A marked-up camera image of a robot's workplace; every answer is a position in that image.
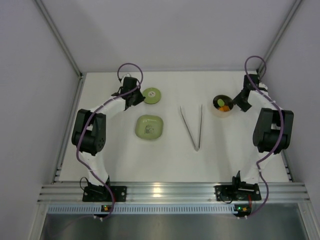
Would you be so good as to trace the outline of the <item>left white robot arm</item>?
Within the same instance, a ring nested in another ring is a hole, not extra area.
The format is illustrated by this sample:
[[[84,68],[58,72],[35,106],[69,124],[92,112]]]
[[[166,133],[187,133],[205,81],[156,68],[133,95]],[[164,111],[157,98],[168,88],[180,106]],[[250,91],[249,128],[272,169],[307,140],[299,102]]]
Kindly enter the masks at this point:
[[[110,181],[102,154],[107,143],[107,121],[145,99],[140,80],[127,73],[119,81],[118,91],[105,103],[78,110],[71,136],[76,158],[88,171],[88,182],[102,188]]]

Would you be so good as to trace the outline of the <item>green round lid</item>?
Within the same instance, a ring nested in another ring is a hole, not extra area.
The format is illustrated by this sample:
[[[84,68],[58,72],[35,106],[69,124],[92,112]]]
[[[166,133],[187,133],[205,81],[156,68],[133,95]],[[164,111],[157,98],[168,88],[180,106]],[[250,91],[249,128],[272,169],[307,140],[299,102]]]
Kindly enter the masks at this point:
[[[162,98],[160,90],[155,87],[146,88],[142,95],[144,96],[144,102],[149,105],[158,103]]]

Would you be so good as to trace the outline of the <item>metal serving tongs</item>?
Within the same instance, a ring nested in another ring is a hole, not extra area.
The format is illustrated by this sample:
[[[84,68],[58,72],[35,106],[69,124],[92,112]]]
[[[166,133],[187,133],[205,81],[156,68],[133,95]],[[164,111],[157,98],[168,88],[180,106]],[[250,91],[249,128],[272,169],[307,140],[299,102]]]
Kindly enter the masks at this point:
[[[185,117],[183,107],[179,106],[179,113],[183,122],[183,125],[186,129],[186,132],[188,134],[188,137],[191,141],[191,145],[193,149],[198,152],[201,149],[201,141],[202,141],[202,127],[203,127],[203,105],[201,104],[198,108],[198,116],[196,118],[197,120],[197,126],[194,127],[196,130],[196,133],[192,132],[190,125],[188,123],[187,118]]]

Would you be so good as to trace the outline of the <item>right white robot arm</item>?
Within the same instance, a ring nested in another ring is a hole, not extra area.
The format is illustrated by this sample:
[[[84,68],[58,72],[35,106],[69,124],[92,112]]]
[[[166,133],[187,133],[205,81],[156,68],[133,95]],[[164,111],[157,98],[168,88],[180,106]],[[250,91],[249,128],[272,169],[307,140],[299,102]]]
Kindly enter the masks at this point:
[[[260,173],[269,161],[290,145],[294,113],[281,108],[268,93],[257,74],[246,74],[243,88],[233,99],[245,114],[251,127],[253,153],[240,170],[242,179],[250,184],[261,180]]]

